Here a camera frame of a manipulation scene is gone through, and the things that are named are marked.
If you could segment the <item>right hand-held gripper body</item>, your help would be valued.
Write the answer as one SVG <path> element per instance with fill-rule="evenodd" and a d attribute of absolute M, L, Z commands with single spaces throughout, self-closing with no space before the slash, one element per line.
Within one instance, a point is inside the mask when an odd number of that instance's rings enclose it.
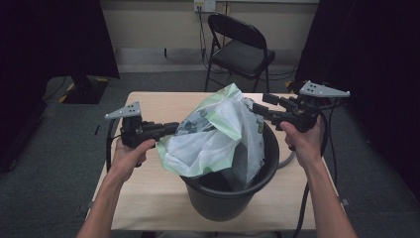
<path fill-rule="evenodd" d="M 273 124 L 281 122 L 292 124 L 299 132 L 305 133 L 312 129 L 320 114 L 320 100 L 324 98 L 350 97 L 350 91 L 342 91 L 307 81 L 299 90 L 296 97 L 280 97 L 278 104 L 285 109 L 284 112 L 273 114 Z"/>

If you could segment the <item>black curtain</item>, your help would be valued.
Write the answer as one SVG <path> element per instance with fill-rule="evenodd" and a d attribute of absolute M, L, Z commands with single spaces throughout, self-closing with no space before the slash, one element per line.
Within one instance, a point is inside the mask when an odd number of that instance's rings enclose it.
<path fill-rule="evenodd" d="M 0 0 L 0 173 L 15 160 L 56 76 L 117 78 L 100 0 Z"/>
<path fill-rule="evenodd" d="M 420 0 L 319 0 L 295 79 L 349 90 L 373 146 L 420 200 Z"/>

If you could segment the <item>person's light clothing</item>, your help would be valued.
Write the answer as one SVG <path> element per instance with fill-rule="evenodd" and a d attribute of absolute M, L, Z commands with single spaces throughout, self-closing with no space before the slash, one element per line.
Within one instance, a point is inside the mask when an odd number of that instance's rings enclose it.
<path fill-rule="evenodd" d="M 276 232 L 199 232 L 199 231 L 161 231 L 156 238 L 283 238 Z"/>

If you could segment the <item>dark grey plastic bin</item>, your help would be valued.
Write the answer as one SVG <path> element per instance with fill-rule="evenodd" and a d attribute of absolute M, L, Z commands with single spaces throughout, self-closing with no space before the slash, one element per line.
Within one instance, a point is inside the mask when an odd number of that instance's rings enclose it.
<path fill-rule="evenodd" d="M 199 178 L 181 177 L 192 206 L 201 216 L 218 222 L 232 220 L 239 216 L 253 196 L 271 181 L 279 163 L 279 146 L 274 133 L 266 123 L 263 124 L 262 137 L 263 165 L 246 189 L 233 190 L 220 172 Z"/>

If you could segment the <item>person's right hand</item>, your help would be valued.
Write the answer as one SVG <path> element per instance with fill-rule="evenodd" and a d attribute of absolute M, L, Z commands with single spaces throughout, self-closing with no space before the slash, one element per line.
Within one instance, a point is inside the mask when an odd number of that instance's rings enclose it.
<path fill-rule="evenodd" d="M 286 134 L 286 145 L 295 149 L 298 163 L 304 170 L 308 170 L 321 162 L 321 117 L 318 117 L 315 126 L 306 133 L 299 132 L 289 122 L 281 122 L 280 128 Z"/>

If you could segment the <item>panda print plastic bag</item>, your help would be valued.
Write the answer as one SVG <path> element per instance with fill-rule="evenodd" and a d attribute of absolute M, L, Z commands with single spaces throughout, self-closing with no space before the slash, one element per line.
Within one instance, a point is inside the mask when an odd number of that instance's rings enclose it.
<path fill-rule="evenodd" d="M 207 96 L 157 143 L 164 169 L 198 179 L 221 173 L 233 190 L 249 187 L 264 159 L 263 118 L 232 83 Z"/>

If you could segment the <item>person's left hand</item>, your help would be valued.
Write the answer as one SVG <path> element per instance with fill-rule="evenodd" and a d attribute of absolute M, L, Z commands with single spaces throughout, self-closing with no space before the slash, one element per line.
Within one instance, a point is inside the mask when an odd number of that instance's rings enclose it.
<path fill-rule="evenodd" d="M 137 148 L 125 146 L 121 139 L 117 140 L 114 158 L 109 175 L 118 182 L 127 181 L 132 175 L 134 168 L 139 167 L 147 159 L 147 151 L 155 145 L 153 139 L 146 140 Z"/>

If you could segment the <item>grey round floor pad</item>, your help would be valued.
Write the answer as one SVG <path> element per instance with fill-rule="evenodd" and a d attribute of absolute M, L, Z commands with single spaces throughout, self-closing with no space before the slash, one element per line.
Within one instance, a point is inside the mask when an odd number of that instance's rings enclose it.
<path fill-rule="evenodd" d="M 71 77 L 66 76 L 57 76 L 53 77 L 47 83 L 45 94 L 42 97 L 43 101 L 51 101 L 58 99 L 70 85 Z"/>

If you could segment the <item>white wall socket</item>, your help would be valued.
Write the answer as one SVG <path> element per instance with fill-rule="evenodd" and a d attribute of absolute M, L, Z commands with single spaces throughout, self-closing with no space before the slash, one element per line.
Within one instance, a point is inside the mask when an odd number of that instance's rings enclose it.
<path fill-rule="evenodd" d="M 194 0 L 193 10 L 195 12 L 212 13 L 216 11 L 216 0 Z"/>

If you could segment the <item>black folding chair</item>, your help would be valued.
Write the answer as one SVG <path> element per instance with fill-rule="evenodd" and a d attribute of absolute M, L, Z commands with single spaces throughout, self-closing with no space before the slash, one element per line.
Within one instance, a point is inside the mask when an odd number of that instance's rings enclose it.
<path fill-rule="evenodd" d="M 210 59 L 204 90 L 208 90 L 213 64 L 255 82 L 256 91 L 264 74 L 265 89 L 269 91 L 268 68 L 275 59 L 275 52 L 267 47 L 263 34 L 253 25 L 223 14 L 208 17 L 212 38 Z"/>

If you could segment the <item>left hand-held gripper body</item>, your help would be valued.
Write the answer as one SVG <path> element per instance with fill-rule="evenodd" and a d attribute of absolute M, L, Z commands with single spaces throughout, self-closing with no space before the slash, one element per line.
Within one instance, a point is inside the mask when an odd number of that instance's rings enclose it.
<path fill-rule="evenodd" d="M 106 120 L 122 119 L 120 128 L 122 143 L 132 149 L 149 139 L 158 141 L 162 136 L 160 123 L 143 120 L 139 101 L 107 113 L 104 118 Z"/>

